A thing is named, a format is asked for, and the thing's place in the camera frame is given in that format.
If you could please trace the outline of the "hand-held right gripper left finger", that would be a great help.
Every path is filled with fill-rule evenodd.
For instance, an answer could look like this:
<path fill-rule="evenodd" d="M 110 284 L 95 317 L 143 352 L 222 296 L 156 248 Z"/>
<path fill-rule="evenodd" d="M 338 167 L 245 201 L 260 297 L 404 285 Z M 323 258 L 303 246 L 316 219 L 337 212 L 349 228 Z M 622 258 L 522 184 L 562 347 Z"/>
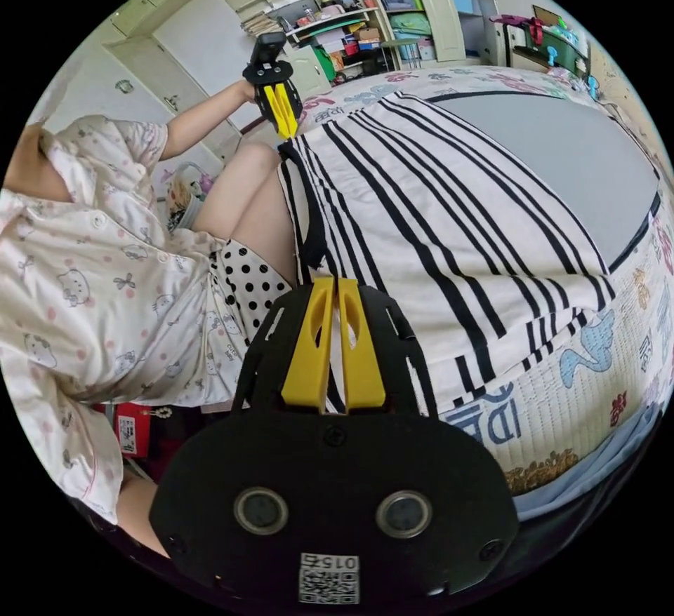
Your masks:
<path fill-rule="evenodd" d="M 311 286 L 300 287 L 297 295 L 297 335 L 281 396 L 286 406 L 323 413 L 330 373 L 335 279 L 316 279 Z"/>

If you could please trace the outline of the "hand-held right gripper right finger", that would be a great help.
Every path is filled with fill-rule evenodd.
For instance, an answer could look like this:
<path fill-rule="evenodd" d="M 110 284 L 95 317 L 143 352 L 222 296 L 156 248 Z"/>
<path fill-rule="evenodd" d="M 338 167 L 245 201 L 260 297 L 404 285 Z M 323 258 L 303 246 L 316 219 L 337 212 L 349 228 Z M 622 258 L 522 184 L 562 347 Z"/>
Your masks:
<path fill-rule="evenodd" d="M 356 281 L 338 279 L 337 296 L 346 413 L 380 410 L 385 390 Z"/>

